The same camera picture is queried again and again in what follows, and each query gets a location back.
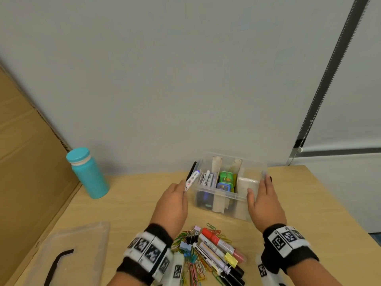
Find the teal water bottle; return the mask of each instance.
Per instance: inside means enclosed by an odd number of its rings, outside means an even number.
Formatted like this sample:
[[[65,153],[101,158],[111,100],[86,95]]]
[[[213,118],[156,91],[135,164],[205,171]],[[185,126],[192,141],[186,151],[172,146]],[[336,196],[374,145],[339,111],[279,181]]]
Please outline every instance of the teal water bottle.
[[[110,187],[88,148],[73,149],[66,159],[91,198],[98,199],[107,194]]]

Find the left hand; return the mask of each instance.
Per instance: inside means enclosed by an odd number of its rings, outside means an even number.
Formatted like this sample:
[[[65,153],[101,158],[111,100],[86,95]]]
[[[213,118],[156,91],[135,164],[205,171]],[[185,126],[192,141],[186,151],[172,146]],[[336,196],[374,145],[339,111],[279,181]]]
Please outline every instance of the left hand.
[[[184,188],[185,180],[171,184],[157,202],[150,221],[162,226],[172,239],[180,233],[188,216],[188,197]]]

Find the wrist band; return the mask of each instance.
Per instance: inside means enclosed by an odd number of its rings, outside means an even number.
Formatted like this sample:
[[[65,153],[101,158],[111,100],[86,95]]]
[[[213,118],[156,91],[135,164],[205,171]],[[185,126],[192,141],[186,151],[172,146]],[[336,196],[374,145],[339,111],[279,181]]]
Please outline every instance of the wrist band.
[[[150,224],[128,245],[117,272],[130,274],[146,285],[151,285],[154,280],[160,282],[173,259],[172,242],[163,227]]]
[[[277,274],[282,269],[287,274],[287,268],[299,262],[319,258],[311,250],[311,245],[294,227],[275,224],[263,232],[265,250],[262,262],[266,269]]]

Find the hand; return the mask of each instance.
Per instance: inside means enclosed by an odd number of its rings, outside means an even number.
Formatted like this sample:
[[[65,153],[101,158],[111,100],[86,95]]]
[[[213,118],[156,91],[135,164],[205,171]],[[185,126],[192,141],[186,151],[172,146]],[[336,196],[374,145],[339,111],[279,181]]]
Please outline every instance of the hand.
[[[185,180],[173,183],[156,204],[150,223],[162,226],[175,239],[188,216],[188,198],[184,192]]]
[[[286,214],[278,201],[269,175],[261,179],[256,200],[253,190],[247,189],[247,206],[251,220],[261,233],[274,224],[287,225]]]

